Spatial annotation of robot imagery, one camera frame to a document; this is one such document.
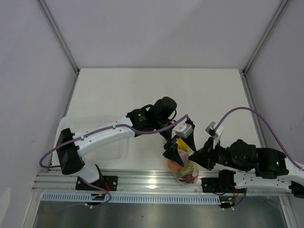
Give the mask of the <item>yellow banana bunch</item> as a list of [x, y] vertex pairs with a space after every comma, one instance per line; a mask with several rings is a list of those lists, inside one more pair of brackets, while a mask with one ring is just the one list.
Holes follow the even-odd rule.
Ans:
[[192, 155], [194, 151], [181, 139], [177, 139], [176, 144], [178, 146], [178, 151], [188, 153]]

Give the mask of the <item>orange fruit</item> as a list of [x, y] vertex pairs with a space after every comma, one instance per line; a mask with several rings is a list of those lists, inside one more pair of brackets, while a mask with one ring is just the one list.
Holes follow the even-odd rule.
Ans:
[[171, 171], [179, 171], [180, 169], [182, 169], [182, 166], [171, 160], [167, 160], [167, 166]]

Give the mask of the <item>clear polka dot zip bag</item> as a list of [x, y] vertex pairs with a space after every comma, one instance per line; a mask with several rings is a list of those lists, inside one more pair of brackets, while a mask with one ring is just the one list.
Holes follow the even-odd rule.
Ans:
[[[171, 171], [169, 169], [171, 174], [173, 175], [173, 177], [175, 178], [175, 180], [177, 182], [179, 182], [178, 179], [181, 176], [184, 176], [186, 174], [192, 174], [193, 176], [196, 177], [196, 180], [194, 182], [194, 184], [196, 184], [197, 179], [198, 179], [198, 174], [199, 174], [198, 164], [189, 160], [189, 154], [188, 153], [184, 153], [184, 152], [180, 152], [180, 151], [178, 151], [178, 153], [179, 153], [182, 161], [184, 162], [184, 166], [182, 166], [182, 169], [180, 169], [179, 171]], [[194, 185], [194, 184], [182, 184], [181, 182], [179, 182], [179, 183], [183, 186]]]

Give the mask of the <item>red apple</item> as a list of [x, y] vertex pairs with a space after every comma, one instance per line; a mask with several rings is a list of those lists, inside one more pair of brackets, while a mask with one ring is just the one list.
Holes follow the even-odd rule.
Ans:
[[178, 179], [178, 181], [181, 182], [182, 184], [194, 184], [195, 180], [196, 177], [193, 176], [192, 174], [186, 174]]

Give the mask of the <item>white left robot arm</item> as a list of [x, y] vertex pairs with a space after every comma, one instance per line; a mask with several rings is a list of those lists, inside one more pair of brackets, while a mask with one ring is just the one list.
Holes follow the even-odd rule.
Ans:
[[163, 156], [184, 166], [178, 153], [177, 141], [182, 139], [193, 151], [193, 121], [185, 115], [175, 120], [177, 104], [170, 97], [163, 97], [139, 109], [128, 112], [125, 117], [100, 129], [74, 133], [70, 128], [60, 132], [56, 144], [59, 167], [64, 175], [75, 174], [84, 179], [93, 190], [103, 185], [100, 168], [85, 159], [85, 156], [119, 140], [136, 138], [141, 135], [160, 134], [165, 140]]

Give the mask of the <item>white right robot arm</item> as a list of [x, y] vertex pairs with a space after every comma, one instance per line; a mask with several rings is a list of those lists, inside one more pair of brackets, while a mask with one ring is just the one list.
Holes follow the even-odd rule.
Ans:
[[277, 189], [304, 197], [304, 172], [295, 167], [283, 152], [272, 148], [257, 148], [238, 139], [229, 147], [214, 145], [208, 138], [204, 146], [189, 160], [212, 170], [219, 164], [225, 166], [217, 178], [203, 178], [205, 193], [227, 194], [248, 189]]

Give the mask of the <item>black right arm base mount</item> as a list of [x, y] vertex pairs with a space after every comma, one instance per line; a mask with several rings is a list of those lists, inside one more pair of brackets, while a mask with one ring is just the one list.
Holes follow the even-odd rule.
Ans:
[[201, 187], [204, 193], [224, 195], [226, 193], [245, 193], [245, 188], [236, 188], [234, 180], [236, 172], [230, 170], [219, 171], [218, 177], [201, 178]]

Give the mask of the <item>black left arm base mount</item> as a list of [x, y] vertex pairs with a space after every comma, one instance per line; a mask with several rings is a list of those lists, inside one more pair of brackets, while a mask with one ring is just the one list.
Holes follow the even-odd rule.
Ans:
[[106, 191], [117, 191], [118, 176], [103, 175], [99, 166], [95, 165], [95, 167], [98, 173], [98, 179], [88, 185], [78, 176], [76, 181], [76, 190], [97, 191], [99, 189], [104, 189]]

